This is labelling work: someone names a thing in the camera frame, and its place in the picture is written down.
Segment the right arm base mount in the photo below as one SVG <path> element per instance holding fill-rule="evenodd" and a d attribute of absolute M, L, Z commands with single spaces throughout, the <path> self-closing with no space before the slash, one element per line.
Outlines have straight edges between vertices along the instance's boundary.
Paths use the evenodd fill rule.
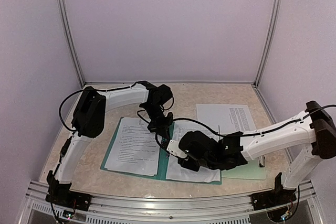
<path fill-rule="evenodd" d="M 296 189 L 284 189 L 282 185 L 282 173 L 275 177 L 275 185 L 272 190 L 254 193 L 251 202 L 254 210 L 261 210 L 294 202 L 297 198 Z"/>

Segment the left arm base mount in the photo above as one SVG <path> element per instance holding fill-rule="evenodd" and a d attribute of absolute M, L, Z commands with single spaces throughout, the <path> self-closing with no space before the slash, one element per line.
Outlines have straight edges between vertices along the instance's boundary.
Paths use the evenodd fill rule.
<path fill-rule="evenodd" d="M 75 210 L 88 211 L 92 196 L 70 190 L 72 183 L 61 184 L 53 175 L 52 170 L 47 175 L 49 185 L 45 200 L 59 206 Z"/>

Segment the printed paper stack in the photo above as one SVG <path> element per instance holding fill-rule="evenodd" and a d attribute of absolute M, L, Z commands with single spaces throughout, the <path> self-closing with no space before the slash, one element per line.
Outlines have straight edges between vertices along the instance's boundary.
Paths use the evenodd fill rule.
<path fill-rule="evenodd" d="M 189 131 L 201 131 L 208 137 L 218 142 L 219 136 L 214 135 L 206 128 L 189 121 L 177 121 L 174 123 L 172 140 L 180 141 L 181 138 Z M 198 172 L 181 167 L 177 158 L 170 156 L 166 170 L 166 180 L 178 182 L 203 183 L 221 185 L 222 178 L 220 170 L 210 170 L 200 167 Z"/>

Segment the printed paper sheet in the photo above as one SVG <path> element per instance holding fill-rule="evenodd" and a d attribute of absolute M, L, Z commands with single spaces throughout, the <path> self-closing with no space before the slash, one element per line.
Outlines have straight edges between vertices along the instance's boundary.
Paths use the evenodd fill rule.
<path fill-rule="evenodd" d="M 155 176 L 160 147 L 155 134 L 138 118 L 121 118 L 103 168 L 142 176 Z"/>

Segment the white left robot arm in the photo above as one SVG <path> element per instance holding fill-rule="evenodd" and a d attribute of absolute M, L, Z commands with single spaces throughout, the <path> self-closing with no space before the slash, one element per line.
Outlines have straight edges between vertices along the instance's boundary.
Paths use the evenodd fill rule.
<path fill-rule="evenodd" d="M 148 117 L 147 129 L 151 133 L 169 140 L 173 114 L 165 114 L 164 105 L 173 101 L 169 86 L 156 86 L 148 81 L 137 81 L 126 87 L 96 89 L 91 86 L 77 91 L 80 95 L 72 114 L 70 135 L 63 144 L 58 164 L 47 175 L 49 189 L 60 204 L 66 206 L 73 201 L 70 189 L 74 170 L 91 141 L 104 130 L 106 113 L 131 104 L 138 104 Z"/>

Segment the dark green folder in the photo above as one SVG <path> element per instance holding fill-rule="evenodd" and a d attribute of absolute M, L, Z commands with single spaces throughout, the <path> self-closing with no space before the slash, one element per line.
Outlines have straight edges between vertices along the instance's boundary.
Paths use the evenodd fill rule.
<path fill-rule="evenodd" d="M 106 154 L 103 158 L 102 164 L 100 165 L 101 170 L 109 171 L 109 170 L 104 169 L 103 165 L 104 165 L 104 162 L 107 159 L 108 151 L 110 150 L 110 148 L 112 146 L 112 140 L 116 136 L 116 131 L 117 131 L 118 126 L 120 124 L 120 120 L 119 120 L 117 128 L 116 128 L 116 130 L 115 130 L 115 132 L 112 136 L 111 142 L 110 142 L 110 144 L 108 146 L 108 149 L 107 149 L 107 152 L 106 152 Z M 159 164 L 158 164 L 158 170 L 157 170 L 158 172 L 157 172 L 157 175 L 155 175 L 155 176 L 142 176 L 142 175 L 136 175 L 136 174 L 130 174 L 130 173 L 123 173 L 123 172 L 117 172 L 117 173 L 132 175 L 132 176 L 137 176 L 137 177 L 142 177 L 142 178 L 149 178 L 149 179 L 166 181 L 165 178 L 166 178 L 166 170 L 167 170 L 167 165 L 168 165 L 168 162 L 169 162 L 169 157 L 170 157 L 170 155 L 168 155 L 168 153 L 166 153 L 163 149 L 160 148 Z"/>

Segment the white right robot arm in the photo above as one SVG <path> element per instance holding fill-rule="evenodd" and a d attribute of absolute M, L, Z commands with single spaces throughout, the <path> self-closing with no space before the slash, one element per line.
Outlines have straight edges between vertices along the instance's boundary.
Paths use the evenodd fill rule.
<path fill-rule="evenodd" d="M 178 164 L 199 171 L 230 170 L 246 165 L 269 153 L 302 145 L 302 150 L 287 171 L 280 176 L 281 185 L 269 192 L 273 205 L 281 204 L 301 181 L 325 159 L 335 157 L 335 124 L 327 106 L 316 101 L 292 118 L 256 131 L 221 135 L 218 141 L 201 131 L 187 132 L 178 143 Z"/>

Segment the white paper sheet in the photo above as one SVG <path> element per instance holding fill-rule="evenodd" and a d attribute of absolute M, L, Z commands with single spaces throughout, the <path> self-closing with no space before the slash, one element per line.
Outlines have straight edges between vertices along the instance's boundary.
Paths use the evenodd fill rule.
<path fill-rule="evenodd" d="M 214 126 L 221 134 L 256 130 L 247 105 L 239 104 L 197 104 L 197 120 Z"/>

